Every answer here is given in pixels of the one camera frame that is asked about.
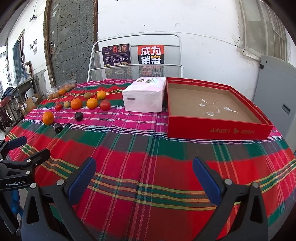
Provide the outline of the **blue gloved left hand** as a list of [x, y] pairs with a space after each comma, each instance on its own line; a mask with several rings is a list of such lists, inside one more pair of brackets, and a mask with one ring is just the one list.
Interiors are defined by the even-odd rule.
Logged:
[[11, 191], [11, 211], [14, 214], [23, 215], [23, 209], [20, 206], [20, 194], [18, 190]]

